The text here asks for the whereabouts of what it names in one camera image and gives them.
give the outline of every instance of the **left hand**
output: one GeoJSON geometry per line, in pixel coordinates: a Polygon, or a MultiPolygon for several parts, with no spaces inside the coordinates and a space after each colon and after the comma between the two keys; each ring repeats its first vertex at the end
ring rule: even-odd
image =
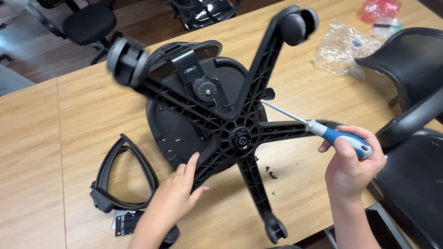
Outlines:
{"type": "Polygon", "coordinates": [[[145,211],[146,215],[167,226],[167,231],[194,207],[204,192],[209,190],[209,187],[203,186],[191,194],[199,156],[198,152],[193,154],[187,165],[180,164],[177,171],[160,184],[145,211]]]}

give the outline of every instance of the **blue screwdriver handle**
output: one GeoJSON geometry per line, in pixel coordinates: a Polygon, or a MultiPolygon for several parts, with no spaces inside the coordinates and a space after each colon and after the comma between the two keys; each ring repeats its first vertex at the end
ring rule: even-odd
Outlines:
{"type": "Polygon", "coordinates": [[[309,121],[306,126],[306,131],[310,131],[315,135],[318,135],[328,141],[331,145],[334,145],[334,141],[338,137],[343,137],[354,148],[355,153],[359,159],[365,159],[371,156],[372,148],[362,138],[347,132],[340,132],[322,124],[317,123],[315,120],[309,121]]]}

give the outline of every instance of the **wooden floor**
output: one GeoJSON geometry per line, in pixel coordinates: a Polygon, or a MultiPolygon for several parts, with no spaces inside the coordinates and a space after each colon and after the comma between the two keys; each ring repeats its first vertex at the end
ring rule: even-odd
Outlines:
{"type": "MultiPolygon", "coordinates": [[[[238,15],[254,11],[281,0],[242,0],[238,15]]],[[[0,6],[0,23],[20,14],[27,0],[6,0],[0,6]]],[[[72,13],[62,4],[56,9],[39,8],[60,27],[72,13]]],[[[178,19],[171,18],[171,7],[164,0],[116,0],[116,30],[149,46],[185,31],[178,19]]],[[[2,64],[35,83],[89,66],[97,51],[92,46],[78,46],[50,33],[36,19],[24,12],[0,30],[0,54],[10,55],[14,61],[2,64]]]]}

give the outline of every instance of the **clear plastic bag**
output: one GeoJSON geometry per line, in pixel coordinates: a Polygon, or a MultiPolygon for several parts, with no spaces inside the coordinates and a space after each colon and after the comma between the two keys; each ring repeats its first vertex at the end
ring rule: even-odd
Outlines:
{"type": "Polygon", "coordinates": [[[361,20],[373,23],[381,17],[395,17],[402,3],[399,0],[366,0],[359,11],[361,20]]]}
{"type": "Polygon", "coordinates": [[[329,32],[317,47],[313,57],[314,66],[338,77],[353,76],[364,80],[364,68],[357,65],[354,58],[371,55],[381,45],[379,40],[333,20],[329,32]]]}
{"type": "Polygon", "coordinates": [[[387,39],[402,29],[403,24],[399,19],[382,17],[377,19],[374,26],[371,28],[371,35],[387,39]]]}

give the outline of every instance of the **black mesh chair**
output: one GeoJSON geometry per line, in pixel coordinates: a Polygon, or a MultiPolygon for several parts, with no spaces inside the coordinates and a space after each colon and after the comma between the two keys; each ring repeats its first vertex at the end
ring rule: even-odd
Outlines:
{"type": "Polygon", "coordinates": [[[179,18],[186,30],[200,29],[235,17],[240,0],[167,0],[172,17],[179,18]]]}
{"type": "Polygon", "coordinates": [[[108,53],[117,37],[123,36],[121,32],[116,31],[109,41],[105,38],[114,29],[117,18],[109,8],[102,4],[90,4],[80,9],[73,0],[37,0],[37,2],[47,9],[55,8],[62,3],[69,6],[74,13],[63,21],[63,31],[52,24],[31,3],[26,4],[25,8],[57,37],[69,39],[80,46],[92,45],[97,48],[99,52],[91,65],[96,64],[108,53]]]}
{"type": "Polygon", "coordinates": [[[405,29],[355,61],[388,75],[403,109],[376,134],[387,164],[368,188],[421,248],[443,248],[443,134],[423,128],[443,121],[443,31],[405,29]]]}
{"type": "MultiPolygon", "coordinates": [[[[404,29],[375,53],[355,62],[392,80],[398,92],[396,101],[404,112],[443,86],[443,31],[404,29]]],[[[443,114],[436,119],[443,124],[443,114]]]]}

